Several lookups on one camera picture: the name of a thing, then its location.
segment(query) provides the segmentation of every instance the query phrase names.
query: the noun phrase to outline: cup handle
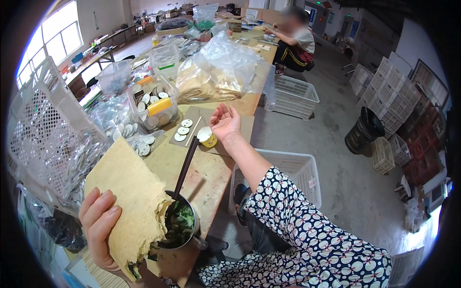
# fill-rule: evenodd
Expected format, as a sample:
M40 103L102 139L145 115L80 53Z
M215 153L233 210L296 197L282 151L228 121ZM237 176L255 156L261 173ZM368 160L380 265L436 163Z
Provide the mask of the cup handle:
M200 250L205 250L208 248L208 242L200 238L199 236L193 236L191 239L194 242L195 247Z

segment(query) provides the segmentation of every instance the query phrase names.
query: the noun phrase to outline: patterned sleeve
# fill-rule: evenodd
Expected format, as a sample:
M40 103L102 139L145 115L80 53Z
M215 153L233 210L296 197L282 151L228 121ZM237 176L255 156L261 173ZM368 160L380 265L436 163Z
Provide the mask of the patterned sleeve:
M315 228L330 223L309 203L294 183L272 166L244 209L271 228L289 244L307 248L317 234Z

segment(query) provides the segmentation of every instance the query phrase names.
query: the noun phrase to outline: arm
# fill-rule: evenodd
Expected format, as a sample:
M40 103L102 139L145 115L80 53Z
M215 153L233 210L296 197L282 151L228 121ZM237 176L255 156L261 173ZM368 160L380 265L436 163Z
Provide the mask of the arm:
M231 106L229 111L223 103L210 118L212 132L237 163L254 193L271 164L242 137L241 123L237 110Z
M273 29L270 29L268 27L265 28L264 30L265 34L272 35L274 34L278 39L282 40L283 42L287 43L290 46L298 45L298 41L295 38L290 38L285 35L283 35L280 32L274 31Z
M98 267L125 280L131 288L166 288L167 286L163 281L147 269L145 261L139 267L142 278L133 283L111 257L107 237L122 214L122 209L118 205L110 208L114 200L111 190L107 190L100 195L99 189L94 188L85 197L78 213L78 218L85 229L85 236L88 240L88 248L93 262Z

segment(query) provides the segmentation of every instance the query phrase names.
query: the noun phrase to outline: person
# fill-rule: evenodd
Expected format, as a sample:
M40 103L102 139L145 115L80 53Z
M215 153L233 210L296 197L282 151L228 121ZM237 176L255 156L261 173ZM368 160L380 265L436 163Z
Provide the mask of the person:
M280 39L273 62L276 74L285 73L285 66L296 72L310 71L315 66L315 39L309 28L309 14L301 7L287 6L279 12L273 27L278 30L263 29L265 34Z
M253 251L199 267L206 287L387 287L392 270L387 251L342 230L309 203L295 183L242 137L235 108L221 103L209 125L248 181L249 188L240 188L234 199L239 219L250 230ZM106 242L123 213L118 206L108 210L111 203L111 191L100 196L95 188L79 212L94 263L131 287L176 287L150 273L146 264L140 267L139 282L126 279Z

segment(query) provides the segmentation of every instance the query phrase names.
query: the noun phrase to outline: small bowl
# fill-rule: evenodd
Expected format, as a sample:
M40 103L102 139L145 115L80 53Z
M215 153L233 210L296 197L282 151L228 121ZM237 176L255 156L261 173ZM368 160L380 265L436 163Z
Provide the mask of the small bowl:
M275 39L275 35L274 34L264 34L264 38L266 38L267 40L274 40Z

